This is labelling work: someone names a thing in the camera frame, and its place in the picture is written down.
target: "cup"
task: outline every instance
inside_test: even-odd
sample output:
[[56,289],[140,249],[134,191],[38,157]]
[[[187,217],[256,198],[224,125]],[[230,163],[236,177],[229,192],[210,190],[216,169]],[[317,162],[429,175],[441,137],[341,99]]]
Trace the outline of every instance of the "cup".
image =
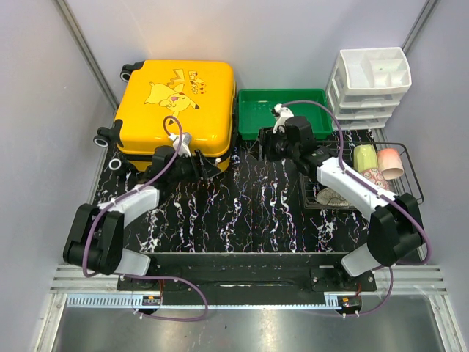
[[353,150],[353,168],[360,174],[366,170],[378,168],[376,150],[372,145],[366,144],[355,147]]
[[377,167],[367,169],[361,172],[361,175],[365,177],[368,181],[373,182],[376,186],[390,191],[388,181],[384,179],[383,174],[381,174],[380,170]]
[[385,180],[394,180],[404,174],[401,156],[399,152],[392,148],[380,150],[378,156],[378,169],[383,174]]

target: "white wall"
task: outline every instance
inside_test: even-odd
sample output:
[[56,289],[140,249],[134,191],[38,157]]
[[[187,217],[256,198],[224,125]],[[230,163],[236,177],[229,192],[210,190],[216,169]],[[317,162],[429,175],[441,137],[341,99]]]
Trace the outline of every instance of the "white wall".
[[51,0],[0,11],[0,341],[27,351],[112,111]]
[[413,86],[386,126],[405,143],[425,193],[424,226],[469,344],[469,2],[441,1],[408,55]]
[[68,0],[120,99],[125,63],[229,62],[239,88],[325,88],[340,48],[400,46],[424,0]]

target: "white plastic drawer unit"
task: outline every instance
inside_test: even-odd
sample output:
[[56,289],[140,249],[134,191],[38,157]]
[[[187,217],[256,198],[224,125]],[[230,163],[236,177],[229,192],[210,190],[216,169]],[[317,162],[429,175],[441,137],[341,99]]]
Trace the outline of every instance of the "white plastic drawer unit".
[[409,63],[401,48],[340,50],[332,78],[337,91],[347,97],[398,95],[412,85]]
[[[384,117],[380,119],[366,119],[366,120],[344,120],[339,121],[340,127],[342,130],[371,130],[373,128],[383,128],[386,126],[386,122],[389,117]],[[337,126],[335,123],[332,124],[332,127],[337,131]]]
[[338,120],[364,120],[371,118],[391,117],[395,106],[375,107],[375,108],[342,108],[337,104],[333,93],[329,90],[327,93],[328,102],[334,115]]
[[387,106],[398,106],[404,93],[400,94],[376,94],[376,95],[345,95],[344,79],[340,76],[339,70],[335,69],[327,88],[334,100],[341,108],[360,109],[377,108]]

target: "yellow-green cup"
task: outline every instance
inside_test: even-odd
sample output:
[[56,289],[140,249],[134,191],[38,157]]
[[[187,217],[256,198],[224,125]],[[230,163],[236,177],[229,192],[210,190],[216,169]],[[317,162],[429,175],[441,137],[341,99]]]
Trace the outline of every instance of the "yellow-green cup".
[[353,168],[359,173],[378,168],[376,150],[372,145],[358,145],[355,147],[353,150]]

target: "black wire rack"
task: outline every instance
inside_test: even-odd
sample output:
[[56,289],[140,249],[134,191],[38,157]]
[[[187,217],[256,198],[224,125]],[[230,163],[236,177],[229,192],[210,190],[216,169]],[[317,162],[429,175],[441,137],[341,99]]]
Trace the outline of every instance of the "black wire rack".
[[[395,179],[388,180],[389,187],[392,192],[401,195],[404,193],[412,194],[418,204],[422,204],[425,200],[424,193],[420,187],[416,171],[413,167],[412,161],[410,160],[409,152],[405,145],[401,143],[393,142],[362,142],[362,141],[344,141],[344,162],[350,167],[353,167],[353,150],[358,145],[371,144],[374,146],[376,151],[385,148],[396,149],[401,155],[402,166],[404,167],[404,174]],[[338,141],[324,141],[318,142],[319,146],[328,147],[331,150],[339,152]],[[352,205],[341,206],[341,205],[325,205],[317,202],[317,194],[325,189],[326,187],[318,182],[312,182],[305,175],[300,176],[300,192],[303,200],[303,207],[305,209],[339,209],[339,210],[353,210],[355,207]]]

